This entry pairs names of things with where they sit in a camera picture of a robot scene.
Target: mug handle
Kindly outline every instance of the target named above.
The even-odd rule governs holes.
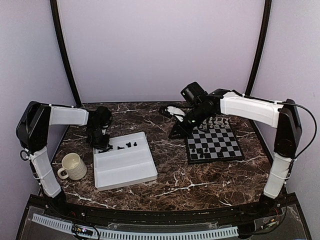
[[[59,176],[59,178],[61,178],[61,179],[66,179],[66,178],[68,178],[68,177],[69,177],[68,173],[67,173],[66,175],[64,175],[64,176],[61,175],[61,172],[63,172],[63,171],[66,171],[63,167],[58,170],[58,176]]]

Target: marble table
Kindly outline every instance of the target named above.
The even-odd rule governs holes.
[[[87,110],[95,110],[98,106],[106,106],[111,110],[113,123],[108,129],[111,137],[145,132],[158,179],[98,191],[94,180],[93,149],[86,143],[86,128],[70,126],[52,162],[67,201],[86,206],[136,211],[200,210],[258,201],[271,166],[250,122],[241,117],[228,117],[243,150],[243,161],[189,165],[184,140],[168,139],[174,120],[158,113],[159,107],[166,104],[168,103],[85,104],[83,107]],[[68,153],[79,154],[85,162],[87,174],[83,179],[61,180],[58,177],[61,161]]]

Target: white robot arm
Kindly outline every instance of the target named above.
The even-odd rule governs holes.
[[[23,160],[30,161],[34,178],[39,181],[44,194],[52,199],[65,200],[65,195],[56,180],[47,152],[49,126],[86,125],[87,142],[97,149],[106,150],[110,136],[105,129],[111,124],[112,114],[107,107],[96,111],[83,108],[51,105],[32,101],[27,106],[17,128],[16,135],[24,148]]]
[[[181,94],[189,103],[191,110],[187,113],[180,112],[176,116],[177,120],[169,135],[170,139],[190,136],[194,127],[198,127],[205,119],[217,114],[239,116],[277,128],[273,164],[260,197],[260,202],[265,200],[273,202],[288,179],[302,135],[298,111],[295,106],[290,105],[295,102],[290,99],[286,102],[258,99],[226,89],[217,89],[208,94],[196,82],[189,84]],[[178,112],[177,108],[179,107],[176,105],[165,106],[161,107],[159,112],[171,118]]]

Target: lavender wall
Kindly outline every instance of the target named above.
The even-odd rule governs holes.
[[[263,0],[58,2],[83,102],[182,100],[193,81],[246,88]]]
[[[270,24],[253,95],[308,107],[320,122],[320,1],[282,0],[272,3]],[[303,134],[300,149],[314,133],[312,119],[299,111]],[[273,150],[275,131],[260,124]],[[296,192],[312,238],[320,239],[320,137],[299,157],[288,182]]]
[[[51,16],[50,1],[0,0],[0,229],[13,240],[30,193],[38,192],[16,126],[29,101],[74,104]],[[65,127],[52,127],[52,156]]]

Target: white tray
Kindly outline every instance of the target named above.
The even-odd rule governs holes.
[[[153,181],[158,172],[144,132],[110,138],[113,149],[93,149],[94,183],[99,191]]]

